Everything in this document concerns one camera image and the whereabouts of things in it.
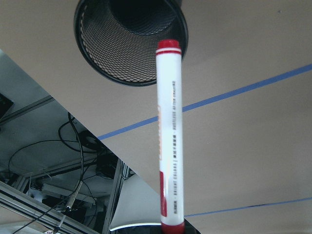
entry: black mesh wastebasket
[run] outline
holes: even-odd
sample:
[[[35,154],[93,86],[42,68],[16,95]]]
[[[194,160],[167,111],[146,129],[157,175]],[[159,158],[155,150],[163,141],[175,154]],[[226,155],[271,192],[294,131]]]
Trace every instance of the black mesh wastebasket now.
[[[175,0],[81,0],[74,20],[79,49],[106,78],[132,86],[156,83],[155,51],[176,39],[188,44],[185,18]]]

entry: red marker cap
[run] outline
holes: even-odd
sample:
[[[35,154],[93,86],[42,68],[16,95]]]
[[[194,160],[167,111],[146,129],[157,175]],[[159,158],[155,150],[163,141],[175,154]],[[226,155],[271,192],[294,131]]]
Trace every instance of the red marker cap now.
[[[164,234],[184,234],[184,228],[184,222],[176,226],[161,223],[161,230]]]
[[[166,39],[166,40],[161,40],[158,43],[158,48],[157,49],[163,49],[163,48],[177,48],[181,49],[179,42],[174,39]]]

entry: wire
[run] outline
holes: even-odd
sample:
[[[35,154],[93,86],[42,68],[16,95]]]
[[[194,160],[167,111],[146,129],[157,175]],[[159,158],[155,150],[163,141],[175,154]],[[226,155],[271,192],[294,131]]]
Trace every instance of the wire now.
[[[56,204],[54,207],[51,207],[49,210],[47,210],[46,212],[44,212],[42,215],[40,215],[39,217],[33,219],[32,221],[30,221],[29,223],[26,223],[24,226],[22,226],[21,228],[17,229],[15,232],[13,232],[12,234],[15,234],[17,232],[19,232],[20,230],[22,230],[23,228],[27,227],[28,225],[32,224],[33,222],[36,222],[37,220],[39,220],[42,216],[46,215],[47,213],[49,213],[51,210],[53,210],[54,208],[56,208],[58,205],[60,205],[63,201],[65,201],[67,198],[69,198],[72,194],[74,194],[76,192],[76,190],[78,189],[78,186],[75,188],[75,190],[69,194],[67,197],[65,197],[62,201],[60,201],[58,204]]]
[[[92,192],[91,192],[89,186],[86,184],[86,182],[84,182],[84,181],[82,181],[82,182],[84,183],[85,186],[87,186],[87,188],[88,188],[88,190],[89,190],[89,193],[90,193],[91,197],[93,198],[93,200],[94,200],[94,202],[95,202],[95,205],[96,205],[96,210],[95,210],[95,212],[94,212],[94,215],[92,216],[92,219],[90,220],[90,222],[89,222],[88,225],[87,225],[87,227],[88,227],[88,226],[92,223],[94,217],[97,215],[98,203],[97,203],[96,199],[94,198],[94,196],[92,195]]]
[[[79,181],[82,181],[83,180],[83,175],[86,172],[86,171],[83,171],[83,168],[84,168],[84,155],[83,155],[83,150],[82,150],[82,144],[81,144],[81,141],[80,141],[80,137],[79,137],[77,128],[75,127],[75,125],[73,123],[72,115],[68,112],[67,116],[68,116],[68,121],[69,121],[70,125],[72,126],[72,129],[74,130],[74,132],[76,134],[76,137],[78,139],[78,144],[79,144],[79,149],[80,149],[80,159],[81,159],[81,171],[80,171],[80,179],[79,179]]]
[[[66,218],[66,215],[63,215],[63,218],[61,219],[59,225],[56,228],[54,228],[53,234],[57,234],[59,232],[59,230],[60,230],[60,228],[61,228],[65,218]]]
[[[68,120],[77,136],[77,139],[78,139],[78,144],[79,144],[79,148],[80,148],[80,159],[81,159],[81,169],[80,169],[80,178],[79,178],[79,181],[82,181],[83,182],[83,175],[86,171],[83,171],[84,169],[84,156],[83,156],[83,150],[82,150],[82,144],[81,144],[81,141],[79,139],[79,136],[78,136],[78,131],[76,129],[76,127],[74,126],[73,124],[73,121],[71,119],[71,114],[68,112]],[[30,221],[29,223],[25,224],[24,226],[22,226],[21,228],[19,228],[18,230],[16,230],[15,232],[13,232],[12,234],[15,234],[17,232],[19,232],[20,230],[22,230],[23,228],[27,227],[28,225],[30,225],[31,223],[33,222],[36,222],[37,220],[39,220],[42,216],[46,215],[48,212],[50,212],[51,210],[53,210],[55,207],[57,207],[59,204],[61,204],[64,200],[66,200],[67,198],[69,198],[71,195],[73,195],[77,189],[79,187],[79,183],[77,184],[76,188],[74,189],[74,191],[69,194],[67,197],[65,197],[62,201],[60,201],[57,205],[55,205],[54,207],[51,207],[49,210],[47,210],[46,212],[44,212],[42,215],[40,215],[39,217],[33,219],[32,221]]]
[[[85,201],[85,199],[86,199],[87,197],[89,197],[89,196],[88,196],[88,195],[85,195],[84,199],[81,200],[80,203],[78,203],[78,204],[76,205],[76,207],[75,207],[76,210],[82,207],[81,204]]]
[[[93,177],[95,177],[95,176],[99,176],[100,174],[102,174],[102,172],[97,173],[97,174],[92,175],[92,176],[89,176],[89,177],[87,177],[87,178],[85,178],[85,179],[83,179],[83,180],[90,179],[90,178],[93,178]],[[100,176],[100,177],[103,178],[103,179],[108,179],[108,180],[111,180],[111,179],[112,179],[112,178],[106,178],[106,177],[103,177],[103,176]]]
[[[96,161],[97,158],[93,159],[92,162],[90,162],[90,164],[87,166],[86,170],[84,170],[83,174],[85,174],[87,172],[87,170],[89,169],[89,167],[92,165],[92,163],[94,163]]]
[[[69,124],[70,122],[72,122],[75,119],[75,117],[71,118],[69,121],[67,121],[66,123],[62,124],[59,128],[58,128],[58,137],[60,139],[60,141],[66,145],[68,148],[76,151],[76,152],[80,152],[80,150],[75,149],[74,147],[70,146],[69,144],[66,143],[66,140],[63,139],[62,134],[61,134],[61,130],[63,127],[65,127],[67,124]],[[96,151],[83,151],[85,154],[95,154]]]
[[[26,145],[26,146],[21,147],[20,149],[16,150],[16,151],[12,154],[12,156],[10,157],[10,159],[9,159],[9,163],[8,163],[8,173],[9,173],[9,177],[11,178],[11,173],[12,173],[11,170],[10,170],[10,163],[11,163],[11,161],[12,161],[12,158],[13,158],[19,151],[21,151],[21,150],[23,150],[23,149],[25,149],[25,148],[27,148],[27,147],[30,147],[30,146],[39,144],[39,143],[42,143],[42,142],[49,142],[49,141],[61,141],[61,140],[54,140],[54,139],[53,139],[53,140],[40,140],[40,141],[37,141],[37,142],[35,142],[35,143]],[[77,141],[73,141],[73,140],[65,140],[65,141],[67,141],[67,142],[77,142]]]

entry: beige surface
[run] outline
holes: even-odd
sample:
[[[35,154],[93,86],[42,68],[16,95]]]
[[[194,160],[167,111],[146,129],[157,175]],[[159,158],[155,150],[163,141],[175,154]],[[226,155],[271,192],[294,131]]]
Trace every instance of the beige surface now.
[[[96,136],[154,117],[155,85],[113,83],[83,59],[77,2],[1,0],[0,48]],[[312,1],[185,0],[182,9],[184,105],[312,61]],[[309,72],[184,113],[185,213],[312,196],[311,88]],[[156,123],[103,142],[158,188]],[[210,233],[205,218],[191,222]]]
[[[8,231],[16,231],[29,221],[31,220],[0,206],[0,233],[10,233]],[[28,229],[28,233],[44,233],[48,230],[46,227],[37,222],[32,223],[30,227],[31,229]]]
[[[312,201],[188,218],[202,234],[310,234]]]

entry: white marker barrel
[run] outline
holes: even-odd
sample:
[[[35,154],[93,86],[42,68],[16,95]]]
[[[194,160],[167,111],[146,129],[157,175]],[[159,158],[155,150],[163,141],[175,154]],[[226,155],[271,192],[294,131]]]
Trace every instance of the white marker barrel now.
[[[181,49],[162,40],[156,50],[161,228],[184,233]]]

